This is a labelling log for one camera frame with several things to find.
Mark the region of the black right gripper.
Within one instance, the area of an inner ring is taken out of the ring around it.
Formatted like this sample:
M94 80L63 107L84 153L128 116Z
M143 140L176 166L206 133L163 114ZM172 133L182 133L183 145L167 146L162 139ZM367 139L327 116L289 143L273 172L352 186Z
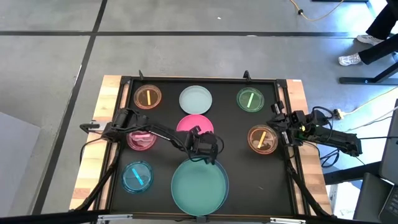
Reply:
M274 131L281 133L286 145L290 144L289 137L303 139L303 111L283 113L284 103L277 101L271 105L275 115L267 122Z

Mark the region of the orange transparent small plate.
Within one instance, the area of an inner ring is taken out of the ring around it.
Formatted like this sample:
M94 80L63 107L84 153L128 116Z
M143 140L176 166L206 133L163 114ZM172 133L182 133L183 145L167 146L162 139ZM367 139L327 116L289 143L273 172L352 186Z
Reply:
M143 110L155 108L161 99L162 92L155 85L143 85L134 93L135 105Z
M247 135L249 147L258 154L272 154L278 146L276 132L267 125L253 126Z

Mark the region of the green transparent small plate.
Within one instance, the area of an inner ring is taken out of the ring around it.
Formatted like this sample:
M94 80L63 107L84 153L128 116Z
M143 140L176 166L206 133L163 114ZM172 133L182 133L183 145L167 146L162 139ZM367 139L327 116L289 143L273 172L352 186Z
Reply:
M253 87L246 87L239 90L236 95L236 101L242 110L250 113L258 112L264 106L263 94Z

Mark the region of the pink opaque small plate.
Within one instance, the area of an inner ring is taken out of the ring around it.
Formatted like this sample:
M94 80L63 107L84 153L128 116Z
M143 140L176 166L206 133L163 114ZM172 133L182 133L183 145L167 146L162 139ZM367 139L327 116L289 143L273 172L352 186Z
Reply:
M200 114L190 114L182 118L176 130L177 131L189 131L195 126L200 127L199 134L203 134L205 132L214 132L214 127L212 122L205 116Z

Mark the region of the black horizontal bar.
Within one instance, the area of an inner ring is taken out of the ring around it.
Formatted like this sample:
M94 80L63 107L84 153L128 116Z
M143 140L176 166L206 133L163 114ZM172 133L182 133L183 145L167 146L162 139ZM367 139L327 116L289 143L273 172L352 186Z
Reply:
M81 224L97 221L100 215L109 215L107 210L73 211L18 217L2 217L0 224Z

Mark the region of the pale blue small plate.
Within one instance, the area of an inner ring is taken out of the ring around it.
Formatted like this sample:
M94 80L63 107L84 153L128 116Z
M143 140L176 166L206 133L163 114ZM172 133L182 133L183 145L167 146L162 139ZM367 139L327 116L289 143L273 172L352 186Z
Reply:
M179 96L180 107L188 114L206 113L211 108L212 102L211 93L200 85L186 87Z

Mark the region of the person's leg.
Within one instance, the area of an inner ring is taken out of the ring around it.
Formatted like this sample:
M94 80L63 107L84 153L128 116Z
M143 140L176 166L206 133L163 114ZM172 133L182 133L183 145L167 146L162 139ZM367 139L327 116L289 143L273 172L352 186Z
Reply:
M370 49L359 52L358 55L362 62L369 65L393 52L398 52L398 34L374 45Z
M385 40L391 33L392 28L398 22L398 3L391 0L377 15L366 33L375 39Z

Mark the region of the black table mat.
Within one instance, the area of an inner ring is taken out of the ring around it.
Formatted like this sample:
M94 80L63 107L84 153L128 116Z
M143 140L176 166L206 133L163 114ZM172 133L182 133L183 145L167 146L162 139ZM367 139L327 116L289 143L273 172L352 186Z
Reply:
M176 128L186 115L178 102L180 93L188 86L201 85L210 91L213 102L205 116L212 122L215 134L225 143L217 157L229 178L229 193L218 215L291 215L291 184L284 163L284 148L279 146L272 154L261 155L248 144L249 130L265 124L273 117L271 105L277 101L276 84L264 82L182 82L176 80L135 80L132 89L145 84L155 85L162 92L161 102L153 109L140 110L153 121ZM236 101L239 90L258 89L264 96L264 106L255 113L242 110ZM111 211L120 213L180 213L170 184L176 168L187 159L184 152L168 141L158 138L146 151L130 149L126 143L121 149L118 171L134 161L148 162L154 170L154 182L141 194L130 194L117 180L113 188Z

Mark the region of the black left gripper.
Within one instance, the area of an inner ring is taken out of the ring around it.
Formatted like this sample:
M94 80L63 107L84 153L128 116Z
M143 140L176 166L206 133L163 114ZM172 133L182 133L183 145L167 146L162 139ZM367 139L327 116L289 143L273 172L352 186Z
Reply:
M218 155L218 136L211 132L199 134L199 126L190 130L187 150L189 156L209 157L209 162L215 164Z

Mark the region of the black desk foot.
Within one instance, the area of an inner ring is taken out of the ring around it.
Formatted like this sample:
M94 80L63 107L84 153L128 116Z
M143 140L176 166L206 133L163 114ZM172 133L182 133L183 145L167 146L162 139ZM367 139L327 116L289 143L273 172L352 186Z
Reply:
M359 78L359 77L340 77L340 84L345 85L395 85L398 86L398 78L392 78L398 73L398 62L385 69L375 77Z

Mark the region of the blue transparent small plate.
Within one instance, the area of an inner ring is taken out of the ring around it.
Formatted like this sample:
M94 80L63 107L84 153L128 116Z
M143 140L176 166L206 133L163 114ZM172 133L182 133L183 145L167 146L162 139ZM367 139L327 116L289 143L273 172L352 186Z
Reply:
M121 184L130 194L145 192L153 183L152 167L145 161L134 161L122 171Z

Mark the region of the pink transparent small plate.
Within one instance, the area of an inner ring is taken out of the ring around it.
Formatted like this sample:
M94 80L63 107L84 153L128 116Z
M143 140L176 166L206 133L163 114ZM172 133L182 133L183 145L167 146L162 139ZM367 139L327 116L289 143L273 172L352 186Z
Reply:
M156 139L157 136L145 131L134 131L126 135L128 146L135 151L150 149L156 142Z

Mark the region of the black desk beam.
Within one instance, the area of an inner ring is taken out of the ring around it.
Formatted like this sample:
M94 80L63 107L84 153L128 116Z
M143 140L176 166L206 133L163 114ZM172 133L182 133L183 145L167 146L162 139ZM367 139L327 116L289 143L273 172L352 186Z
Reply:
M366 165L361 165L349 169L338 170L324 174L324 180L326 185L340 184L343 182L349 182L352 180L362 179L365 173L373 175L379 175L379 168L381 162L373 162Z

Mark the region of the black metal table frame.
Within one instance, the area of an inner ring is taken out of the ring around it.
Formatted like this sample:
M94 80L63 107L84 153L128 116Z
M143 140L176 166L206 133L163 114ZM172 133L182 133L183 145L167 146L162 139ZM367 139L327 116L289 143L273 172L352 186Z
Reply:
M117 98L117 105L118 106L125 106L128 108L135 108L135 104L133 101L133 95L136 90L132 89L132 84L135 80L143 81L140 80L139 77L127 77L127 81L129 82L129 90L126 96L119 96ZM244 78L203 78L203 77L145 77L145 81L148 80L176 80L176 81L182 81L182 82L190 82L190 81L204 81L204 82L243 82L246 81ZM291 80L275 80L275 79L252 79L250 82L264 82L264 81L272 81L276 84L275 90L277 92L277 101L282 100L285 104L285 108L289 111L293 110L305 110L307 109L307 102L305 100L304 94L300 94L298 99L294 99L292 96L292 90L293 90L293 83ZM120 155L121 155L121 149L123 148L123 144L126 142L122 142L118 146L119 150L119 161L120 161ZM111 183L109 187L109 193L106 199L106 208L110 210L111 213L113 214L133 214L133 218L135 219L150 219L150 220L155 220L155 219L161 219L161 220L175 220L175 221L182 221L182 220L193 220L193 217L191 215L188 215L181 211L180 213L120 213L120 212L112 212L111 211L111 202L112 202L112 196L113 196L113 188L115 186L115 182L117 180L121 181L121 174L122 172L118 171L119 167L119 162L117 165L117 168L114 172L114 175L111 178ZM287 176L289 178L289 183L291 184L291 206L293 213L291 215L283 216L283 215L218 215L216 212L207 215L205 217L201 217L200 221L201 222L215 222L215 221L232 221L232 222L266 222L268 219L271 217L282 217L282 218L291 218L295 215L298 215L300 213L303 214L310 214L311 209L308 205L308 203L302 199L301 193L299 192L298 188L294 185L293 180L290 178L288 175L287 169L286 169Z

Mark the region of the person's white shoe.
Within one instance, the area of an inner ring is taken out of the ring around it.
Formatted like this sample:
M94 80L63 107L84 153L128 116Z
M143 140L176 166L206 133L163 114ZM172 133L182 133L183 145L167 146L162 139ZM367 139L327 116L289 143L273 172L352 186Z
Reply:
M338 63L342 66L356 65L361 62L362 62L362 60L359 56L359 53L338 57Z
M364 43L364 44L369 44L369 45L377 45L383 42L381 39L377 39L371 35L358 35L356 37L356 40L358 42Z

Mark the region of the grey box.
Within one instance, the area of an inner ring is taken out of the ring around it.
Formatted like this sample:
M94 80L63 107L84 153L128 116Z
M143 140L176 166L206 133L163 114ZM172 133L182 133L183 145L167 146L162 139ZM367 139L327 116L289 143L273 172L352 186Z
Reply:
M11 210L40 128L0 112L0 217Z

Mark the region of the silver metal bracket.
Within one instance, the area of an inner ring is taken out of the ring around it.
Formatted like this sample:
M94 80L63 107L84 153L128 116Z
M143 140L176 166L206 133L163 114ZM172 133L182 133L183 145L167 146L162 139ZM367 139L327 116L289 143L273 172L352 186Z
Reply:
M270 223L276 224L307 224L305 220L293 219L293 218L270 218Z
M110 221L115 220L132 220L133 214L108 214L108 215L99 215L96 221L96 224L106 224Z

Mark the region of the grey laptop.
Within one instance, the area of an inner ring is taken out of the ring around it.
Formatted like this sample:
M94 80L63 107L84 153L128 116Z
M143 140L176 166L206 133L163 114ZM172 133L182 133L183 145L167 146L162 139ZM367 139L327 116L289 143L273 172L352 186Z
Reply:
M398 224L398 99L386 138L379 175L393 184L379 214L383 224Z

